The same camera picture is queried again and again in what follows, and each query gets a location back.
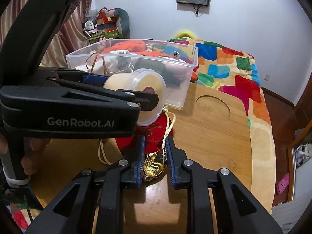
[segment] stuffed toy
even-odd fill
[[[116,22],[116,27],[121,36],[125,36],[129,31],[129,15],[128,13],[119,8],[111,9],[106,12],[106,17],[119,17]]]

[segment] baseboard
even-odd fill
[[[270,91],[264,87],[262,87],[262,90],[265,94],[270,95],[271,97],[274,97],[282,102],[284,102],[285,104],[289,105],[292,109],[294,109],[294,103],[291,103],[289,100],[283,98],[282,96],[280,96],[279,94],[274,93],[273,91]]]

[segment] white cloth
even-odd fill
[[[117,50],[117,51],[111,51],[110,54],[132,54],[132,53],[130,53],[128,50]],[[122,70],[126,70],[130,67],[130,65],[132,66],[132,69],[133,69],[138,59],[136,57],[125,57],[125,56],[118,56],[118,55],[116,56],[104,55],[103,57],[105,60],[105,65],[110,75],[120,72]],[[75,68],[81,71],[91,72],[92,65],[87,65],[87,66],[88,66],[88,70],[85,65],[77,66]],[[92,73],[98,74],[98,75],[104,75],[103,60],[102,60],[102,57],[100,57],[100,55],[97,57],[97,61],[94,65]]]

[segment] finger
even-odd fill
[[[38,171],[38,167],[35,165],[32,168],[24,168],[24,173],[26,175],[32,175]]]
[[[0,135],[0,153],[7,153],[7,140],[3,137],[3,135]]]
[[[50,139],[31,138],[29,145],[33,151],[43,151],[49,142]]]
[[[25,169],[32,168],[33,166],[38,164],[38,153],[37,152],[29,152],[21,159],[21,165]]]

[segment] white wall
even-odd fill
[[[167,40],[182,30],[255,57],[263,87],[298,101],[311,73],[312,24],[297,0],[211,0],[196,18],[176,0],[95,0],[96,8],[123,8],[131,38]],[[265,74],[269,81],[262,78]]]

